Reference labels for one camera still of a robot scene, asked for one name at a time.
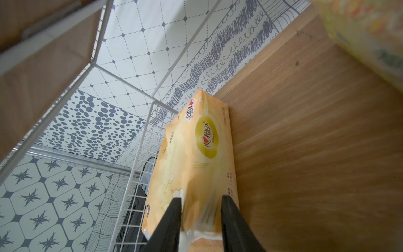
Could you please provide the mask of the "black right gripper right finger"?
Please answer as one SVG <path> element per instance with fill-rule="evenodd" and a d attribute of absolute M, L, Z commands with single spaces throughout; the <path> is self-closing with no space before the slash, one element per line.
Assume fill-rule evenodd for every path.
<path fill-rule="evenodd" d="M 221 228 L 225 252 L 265 252 L 229 195 L 222 196 Z"/>

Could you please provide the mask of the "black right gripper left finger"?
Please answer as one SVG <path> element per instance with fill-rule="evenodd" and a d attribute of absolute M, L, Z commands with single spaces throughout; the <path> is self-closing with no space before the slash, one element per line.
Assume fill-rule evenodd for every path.
<path fill-rule="evenodd" d="M 142 252 L 178 252 L 181 216 L 182 199 L 175 197 Z"/>

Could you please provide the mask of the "yellow tissue pack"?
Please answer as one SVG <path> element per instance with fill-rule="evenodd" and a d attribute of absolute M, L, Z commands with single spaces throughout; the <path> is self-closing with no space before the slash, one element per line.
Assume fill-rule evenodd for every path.
<path fill-rule="evenodd" d="M 151 237 L 172 199 L 182 200 L 189 242 L 220 240 L 221 199 L 238 203 L 228 105 L 199 90 L 165 127 L 151 176 L 142 232 Z"/>

